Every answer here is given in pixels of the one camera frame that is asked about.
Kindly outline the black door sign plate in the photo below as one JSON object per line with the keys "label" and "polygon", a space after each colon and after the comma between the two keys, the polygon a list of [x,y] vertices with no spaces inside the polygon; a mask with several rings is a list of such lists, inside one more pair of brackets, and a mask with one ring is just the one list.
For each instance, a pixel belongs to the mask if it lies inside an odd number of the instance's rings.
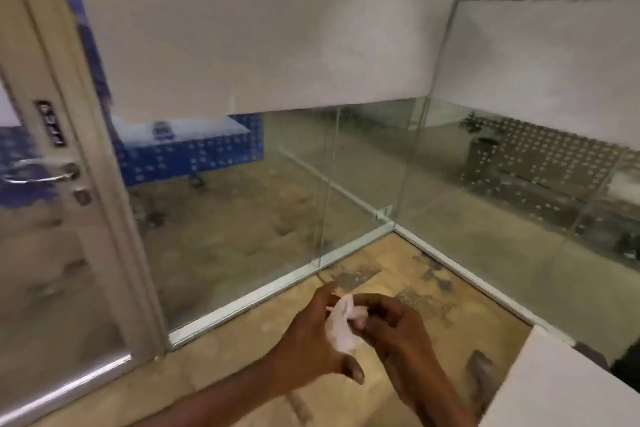
{"label": "black door sign plate", "polygon": [[34,106],[42,120],[46,134],[54,148],[67,148],[68,143],[64,132],[62,131],[60,121],[48,100],[36,99]]}

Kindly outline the person's right forearm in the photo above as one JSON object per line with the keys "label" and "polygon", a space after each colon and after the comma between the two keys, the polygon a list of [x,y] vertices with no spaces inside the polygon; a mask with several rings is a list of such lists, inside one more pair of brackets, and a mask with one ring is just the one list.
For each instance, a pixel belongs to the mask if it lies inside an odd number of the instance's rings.
{"label": "person's right forearm", "polygon": [[426,427],[478,427],[433,351],[400,351],[385,362],[400,400]]}

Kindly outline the blue dotted desk panel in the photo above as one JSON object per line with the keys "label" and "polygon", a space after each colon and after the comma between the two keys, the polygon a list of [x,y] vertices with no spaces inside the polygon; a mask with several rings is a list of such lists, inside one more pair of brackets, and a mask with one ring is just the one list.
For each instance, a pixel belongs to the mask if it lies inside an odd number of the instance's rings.
{"label": "blue dotted desk panel", "polygon": [[261,114],[218,121],[170,120],[132,124],[113,116],[112,143],[127,187],[196,176],[264,158]]}

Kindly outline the frosted glass partition panel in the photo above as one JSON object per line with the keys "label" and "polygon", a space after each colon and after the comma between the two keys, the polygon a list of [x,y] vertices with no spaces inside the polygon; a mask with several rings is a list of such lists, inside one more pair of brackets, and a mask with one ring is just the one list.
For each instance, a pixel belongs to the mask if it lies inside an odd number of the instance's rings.
{"label": "frosted glass partition panel", "polygon": [[80,0],[123,122],[427,96],[456,0]]}
{"label": "frosted glass partition panel", "polygon": [[460,2],[396,222],[522,318],[617,357],[640,337],[640,169],[589,201],[493,161],[468,183],[473,110],[640,150],[640,0]]}

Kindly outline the brown dotted bench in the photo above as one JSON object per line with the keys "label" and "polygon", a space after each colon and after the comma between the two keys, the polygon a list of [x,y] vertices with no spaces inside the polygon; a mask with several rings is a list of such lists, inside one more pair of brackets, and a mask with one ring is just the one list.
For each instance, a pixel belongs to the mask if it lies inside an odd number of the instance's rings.
{"label": "brown dotted bench", "polygon": [[503,118],[494,151],[501,172],[589,201],[619,165],[640,169],[640,150]]}

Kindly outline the person's right hand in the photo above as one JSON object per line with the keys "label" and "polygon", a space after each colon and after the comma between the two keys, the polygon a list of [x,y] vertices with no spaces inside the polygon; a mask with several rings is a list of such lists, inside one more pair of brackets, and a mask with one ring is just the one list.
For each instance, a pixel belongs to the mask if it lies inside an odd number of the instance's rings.
{"label": "person's right hand", "polygon": [[374,348],[384,367],[390,355],[400,351],[434,351],[417,310],[396,299],[396,315],[369,315],[354,333]]}

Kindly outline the person's left forearm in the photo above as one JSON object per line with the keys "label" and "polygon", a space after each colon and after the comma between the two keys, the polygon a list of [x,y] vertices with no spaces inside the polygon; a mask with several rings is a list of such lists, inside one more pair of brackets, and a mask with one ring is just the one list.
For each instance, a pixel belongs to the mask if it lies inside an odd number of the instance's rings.
{"label": "person's left forearm", "polygon": [[283,395],[286,387],[276,363],[261,358],[129,427],[230,427]]}

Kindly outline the white tissue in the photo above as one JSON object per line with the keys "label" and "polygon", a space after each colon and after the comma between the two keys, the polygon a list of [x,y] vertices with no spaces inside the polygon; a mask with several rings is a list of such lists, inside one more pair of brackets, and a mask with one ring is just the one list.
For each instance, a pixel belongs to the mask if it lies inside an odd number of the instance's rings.
{"label": "white tissue", "polygon": [[352,331],[352,327],[366,324],[369,316],[367,307],[356,305],[353,294],[346,294],[327,310],[325,334],[332,348],[346,355],[354,353],[364,340]]}

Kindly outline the person's left hand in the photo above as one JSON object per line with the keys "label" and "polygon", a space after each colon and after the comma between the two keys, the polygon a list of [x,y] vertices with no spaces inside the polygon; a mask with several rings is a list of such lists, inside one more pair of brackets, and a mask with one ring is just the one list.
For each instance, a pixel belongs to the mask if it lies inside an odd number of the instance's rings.
{"label": "person's left hand", "polygon": [[334,282],[316,289],[309,303],[292,319],[282,338],[263,358],[281,369],[287,387],[284,394],[303,388],[330,374],[330,354],[335,351],[325,334],[328,307],[339,300]]}

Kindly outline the white table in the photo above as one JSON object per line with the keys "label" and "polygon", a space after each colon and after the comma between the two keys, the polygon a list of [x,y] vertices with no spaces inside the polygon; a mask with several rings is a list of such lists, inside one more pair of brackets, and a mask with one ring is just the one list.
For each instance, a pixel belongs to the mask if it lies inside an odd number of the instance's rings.
{"label": "white table", "polygon": [[640,427],[640,393],[534,326],[479,427]]}

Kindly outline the glass door with beige frame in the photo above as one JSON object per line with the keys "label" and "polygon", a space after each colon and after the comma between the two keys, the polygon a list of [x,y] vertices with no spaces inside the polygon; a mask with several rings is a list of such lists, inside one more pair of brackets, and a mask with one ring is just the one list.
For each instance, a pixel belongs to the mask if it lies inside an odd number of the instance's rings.
{"label": "glass door with beige frame", "polygon": [[[54,148],[34,100],[52,103]],[[10,185],[12,162],[73,181]],[[79,206],[75,187],[92,193]],[[25,427],[166,350],[138,227],[67,0],[0,0],[0,427]]]}

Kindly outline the potted green plant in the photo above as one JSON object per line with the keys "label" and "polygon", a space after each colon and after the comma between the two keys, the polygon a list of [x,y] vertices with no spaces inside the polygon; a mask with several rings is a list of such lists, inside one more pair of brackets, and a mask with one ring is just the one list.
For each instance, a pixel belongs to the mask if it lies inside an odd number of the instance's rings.
{"label": "potted green plant", "polygon": [[459,123],[461,130],[470,136],[468,154],[463,170],[463,178],[468,183],[476,183],[490,171],[493,156],[502,139],[503,118],[494,114],[481,114],[475,110]]}

